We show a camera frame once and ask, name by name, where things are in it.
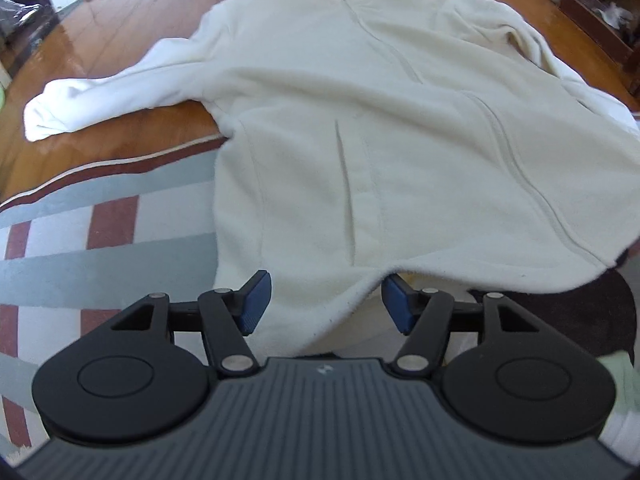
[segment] ribbed gray surface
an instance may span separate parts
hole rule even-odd
[[[20,473],[33,480],[618,480],[628,469],[595,440],[551,449],[485,440],[453,420],[427,384],[395,380],[375,360],[272,359],[258,376],[222,383],[173,434],[123,449],[54,440]]]

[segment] wooden floor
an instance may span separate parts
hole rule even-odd
[[[65,77],[97,78],[136,63],[160,38],[188,37],[220,0],[86,0],[43,42],[15,78],[0,112],[0,200],[33,189],[71,168],[99,160],[146,155],[216,131],[201,104],[144,110],[82,132],[30,143],[22,110],[44,84]],[[556,55],[593,86],[633,110],[638,104],[617,67],[549,0],[500,0],[548,39]]]

